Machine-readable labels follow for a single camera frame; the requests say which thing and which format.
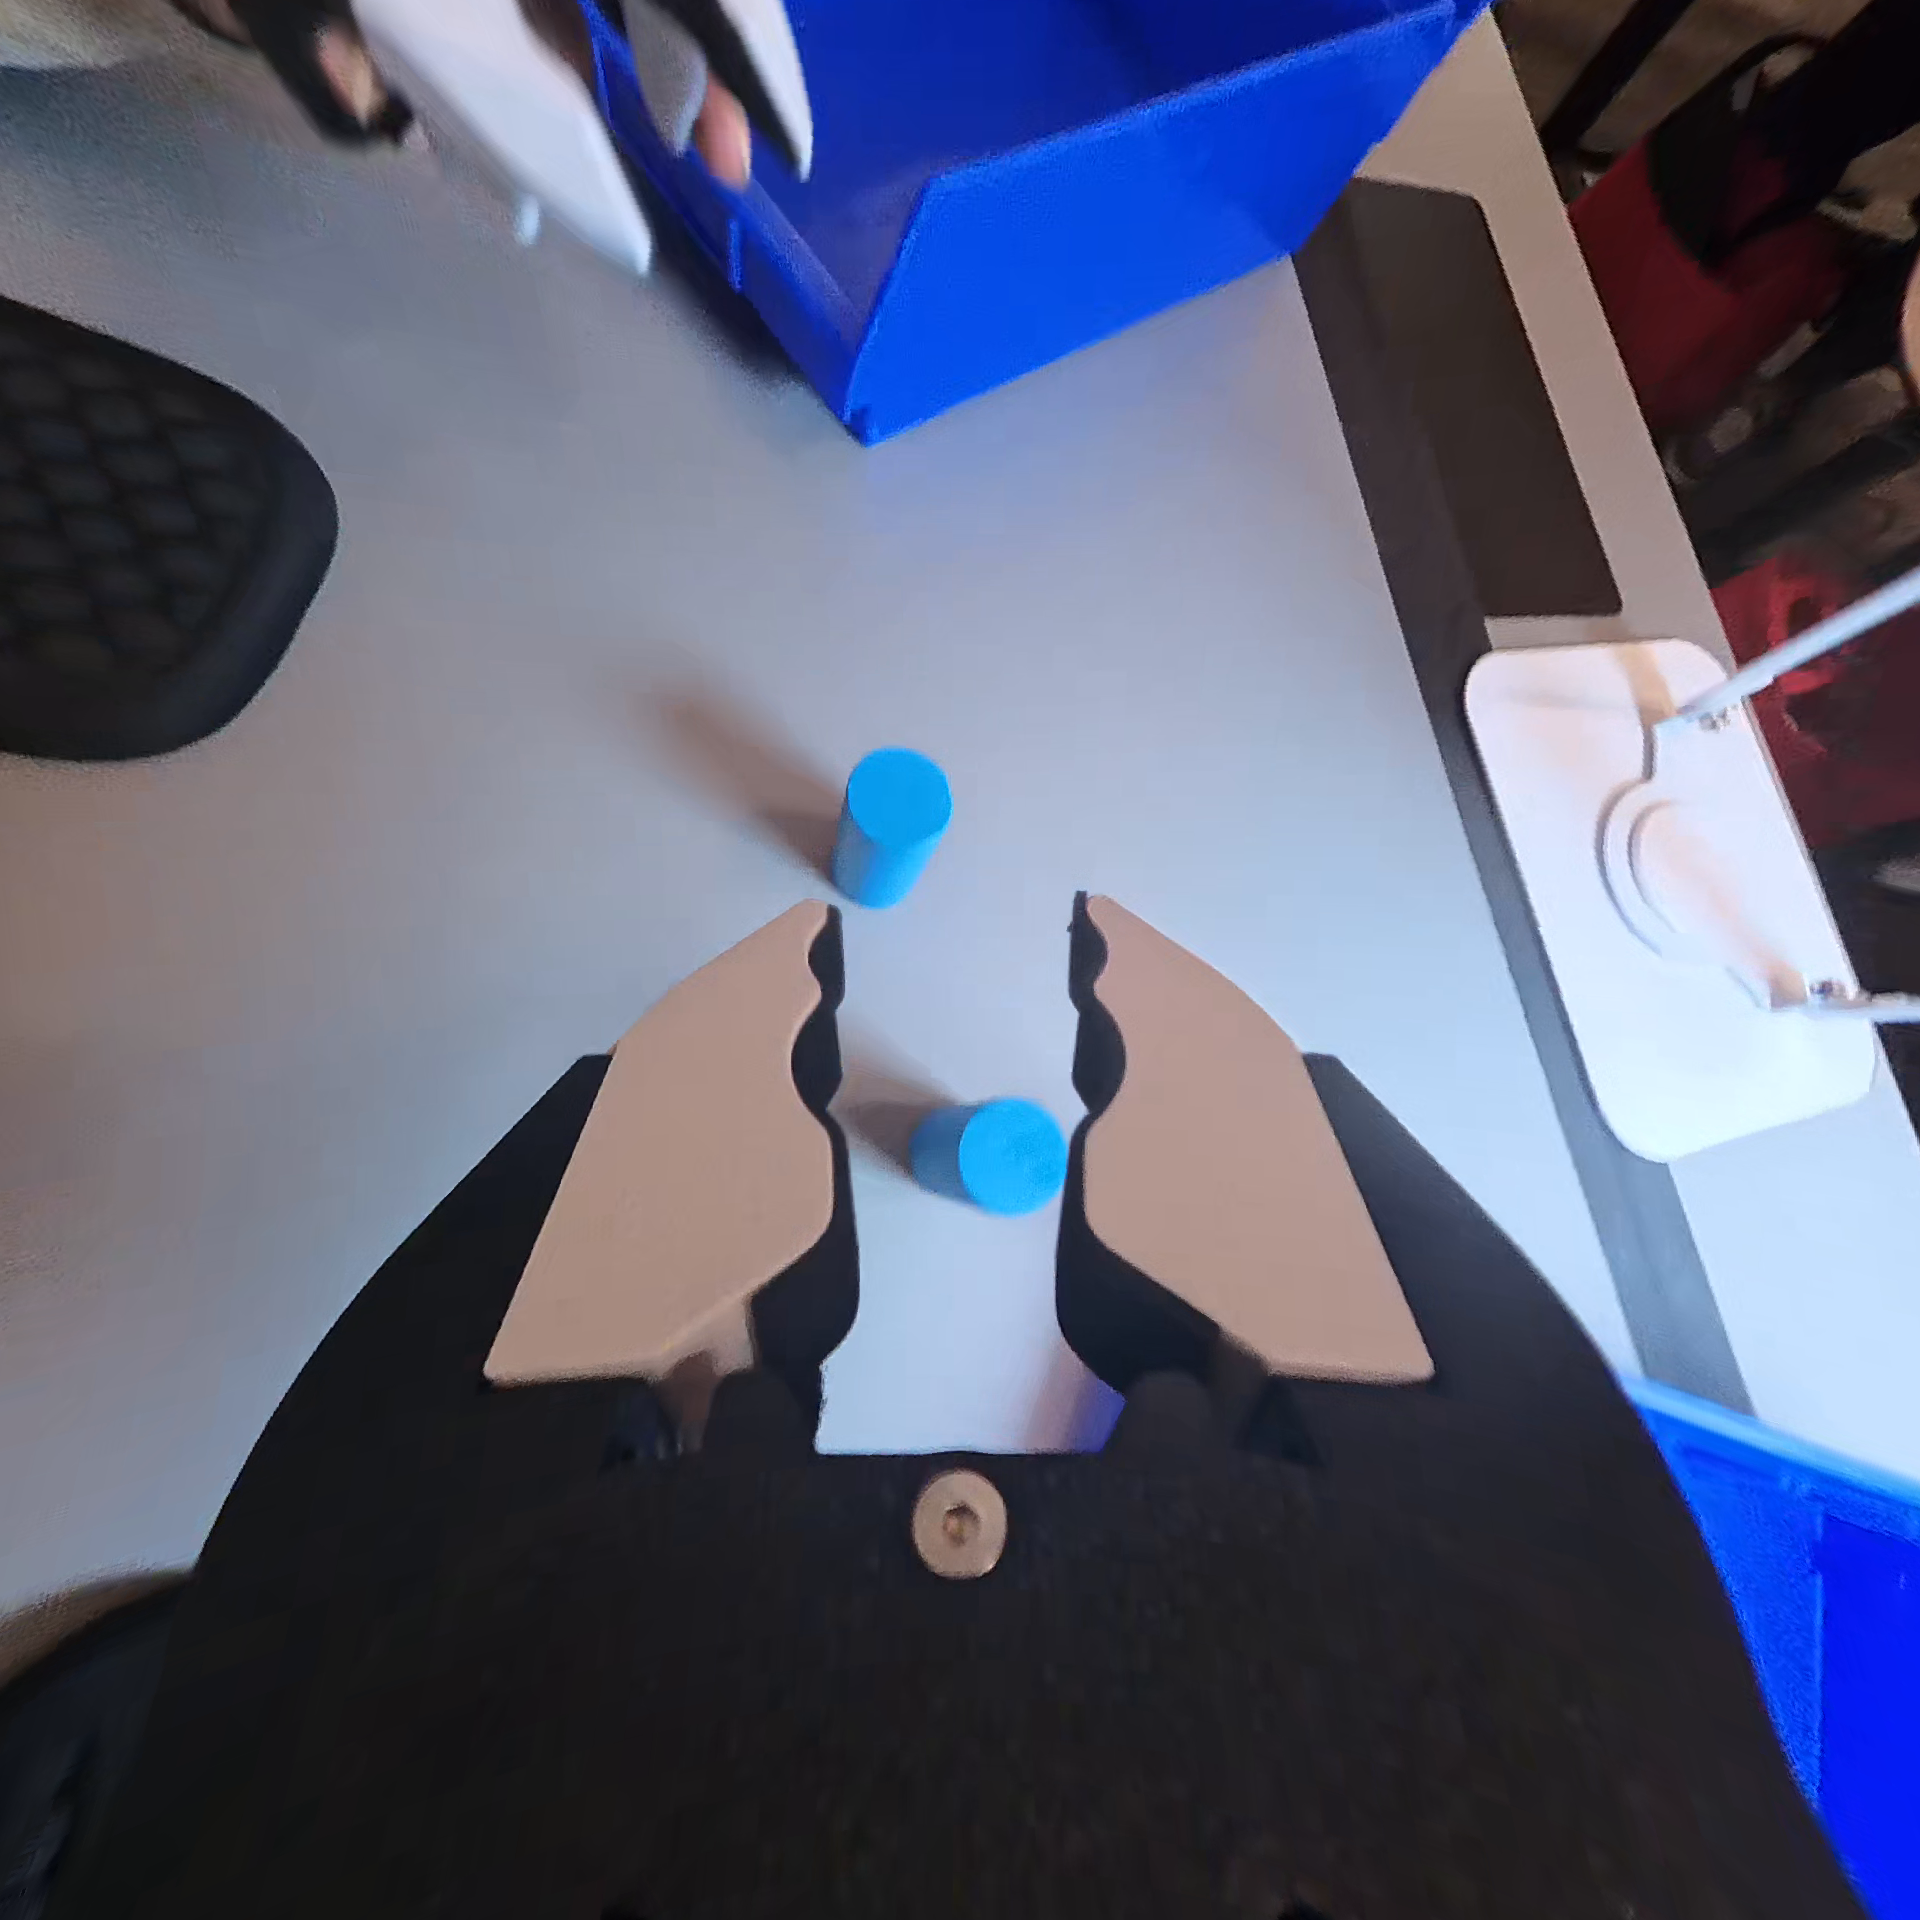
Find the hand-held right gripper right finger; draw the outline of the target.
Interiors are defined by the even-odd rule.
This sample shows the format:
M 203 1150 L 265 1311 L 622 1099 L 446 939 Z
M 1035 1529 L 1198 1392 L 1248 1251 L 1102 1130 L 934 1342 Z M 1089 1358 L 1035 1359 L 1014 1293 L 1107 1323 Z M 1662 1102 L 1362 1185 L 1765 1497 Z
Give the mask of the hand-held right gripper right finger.
M 1433 1358 L 1285 1026 L 1111 895 L 1072 902 L 1072 1134 L 1056 1259 L 1107 1385 L 1207 1374 L 1424 1385 Z

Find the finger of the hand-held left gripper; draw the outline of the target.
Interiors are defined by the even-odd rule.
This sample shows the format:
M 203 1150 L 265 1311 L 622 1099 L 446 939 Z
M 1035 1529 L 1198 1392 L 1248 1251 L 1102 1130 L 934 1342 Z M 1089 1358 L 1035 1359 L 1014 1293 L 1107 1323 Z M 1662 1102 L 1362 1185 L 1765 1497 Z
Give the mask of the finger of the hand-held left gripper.
M 642 280 L 656 259 L 605 121 L 513 1 L 355 1 L 359 32 L 435 152 L 493 193 L 531 249 L 559 234 Z
M 813 121 L 797 35 L 784 1 L 710 1 L 703 53 L 710 72 L 765 134 L 784 166 L 808 179 Z

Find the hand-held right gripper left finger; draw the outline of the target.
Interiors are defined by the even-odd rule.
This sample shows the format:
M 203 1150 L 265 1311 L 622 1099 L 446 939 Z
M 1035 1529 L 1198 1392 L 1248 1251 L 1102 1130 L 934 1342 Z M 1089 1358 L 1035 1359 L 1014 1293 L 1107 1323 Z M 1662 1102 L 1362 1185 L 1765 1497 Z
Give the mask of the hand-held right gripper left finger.
M 493 1385 L 670 1378 L 707 1354 L 815 1385 L 857 1315 L 833 905 L 802 899 L 614 1045 L 497 1323 Z

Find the blue wooden cylinder block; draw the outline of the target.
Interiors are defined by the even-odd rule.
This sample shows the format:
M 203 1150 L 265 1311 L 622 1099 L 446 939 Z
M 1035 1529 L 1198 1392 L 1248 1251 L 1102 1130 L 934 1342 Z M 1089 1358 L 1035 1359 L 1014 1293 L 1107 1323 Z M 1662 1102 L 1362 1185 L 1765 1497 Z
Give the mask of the blue wooden cylinder block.
M 953 817 L 944 767 L 921 752 L 881 746 L 847 774 L 830 877 L 863 907 L 890 907 L 918 883 Z
M 1022 1096 L 941 1105 L 907 1141 L 921 1187 L 994 1215 L 1027 1215 L 1050 1205 L 1065 1185 L 1066 1159 L 1056 1118 Z

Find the blue plastic bin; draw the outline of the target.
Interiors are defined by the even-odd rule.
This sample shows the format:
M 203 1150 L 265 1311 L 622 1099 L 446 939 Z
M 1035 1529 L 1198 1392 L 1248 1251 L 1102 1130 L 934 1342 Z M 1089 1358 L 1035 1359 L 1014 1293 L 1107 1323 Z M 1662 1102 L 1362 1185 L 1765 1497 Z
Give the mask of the blue plastic bin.
M 1295 251 L 1485 5 L 789 5 L 815 144 L 733 193 L 582 5 L 646 207 L 872 446 Z
M 1626 1378 L 1734 1603 L 1773 1727 L 1862 1903 L 1918 1915 L 1918 1487 Z

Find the person's left forearm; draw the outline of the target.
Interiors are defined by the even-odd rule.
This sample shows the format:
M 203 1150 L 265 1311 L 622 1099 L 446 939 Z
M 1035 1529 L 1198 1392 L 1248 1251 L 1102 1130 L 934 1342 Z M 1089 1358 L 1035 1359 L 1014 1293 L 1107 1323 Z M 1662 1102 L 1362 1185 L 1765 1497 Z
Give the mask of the person's left forearm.
M 251 48 L 225 1 L 2 1 L 2 67 L 16 72 L 112 67 L 201 38 Z

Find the white document stand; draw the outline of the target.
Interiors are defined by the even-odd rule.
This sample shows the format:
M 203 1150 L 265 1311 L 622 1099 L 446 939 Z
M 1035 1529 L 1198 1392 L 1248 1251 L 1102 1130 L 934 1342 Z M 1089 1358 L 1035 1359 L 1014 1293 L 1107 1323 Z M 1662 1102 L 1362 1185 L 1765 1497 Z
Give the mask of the white document stand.
M 1915 569 L 1737 669 L 1681 637 L 1498 646 L 1463 707 L 1593 1104 L 1673 1162 L 1856 1104 L 1857 984 L 1754 699 L 1915 610 Z

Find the red and black bag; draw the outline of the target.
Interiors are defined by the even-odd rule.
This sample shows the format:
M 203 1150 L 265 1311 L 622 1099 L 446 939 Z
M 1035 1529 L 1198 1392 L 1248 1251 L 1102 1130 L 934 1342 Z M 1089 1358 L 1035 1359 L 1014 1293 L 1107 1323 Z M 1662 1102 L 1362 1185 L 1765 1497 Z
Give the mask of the red and black bag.
M 1568 221 L 1648 430 L 1699 422 L 1848 280 L 1819 205 L 1915 128 L 1918 7 L 1728 62 L 1619 152 Z

